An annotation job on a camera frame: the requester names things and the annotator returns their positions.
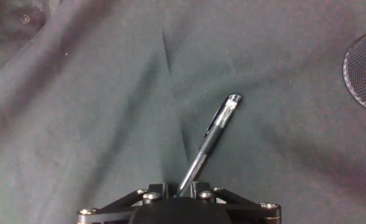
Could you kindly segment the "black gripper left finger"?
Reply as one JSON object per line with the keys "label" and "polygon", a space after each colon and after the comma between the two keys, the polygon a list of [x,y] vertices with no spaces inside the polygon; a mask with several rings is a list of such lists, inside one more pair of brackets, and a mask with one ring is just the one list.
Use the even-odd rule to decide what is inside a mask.
{"label": "black gripper left finger", "polygon": [[103,208],[84,208],[77,212],[77,223],[127,222],[142,205],[169,197],[168,184],[150,184],[137,189]]}

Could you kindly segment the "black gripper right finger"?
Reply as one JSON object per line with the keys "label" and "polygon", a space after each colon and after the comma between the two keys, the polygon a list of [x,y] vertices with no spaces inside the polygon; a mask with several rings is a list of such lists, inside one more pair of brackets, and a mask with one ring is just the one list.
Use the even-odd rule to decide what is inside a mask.
{"label": "black gripper right finger", "polygon": [[282,224],[281,206],[277,203],[255,203],[223,187],[198,181],[190,185],[190,196],[214,202],[227,212],[232,223]]}

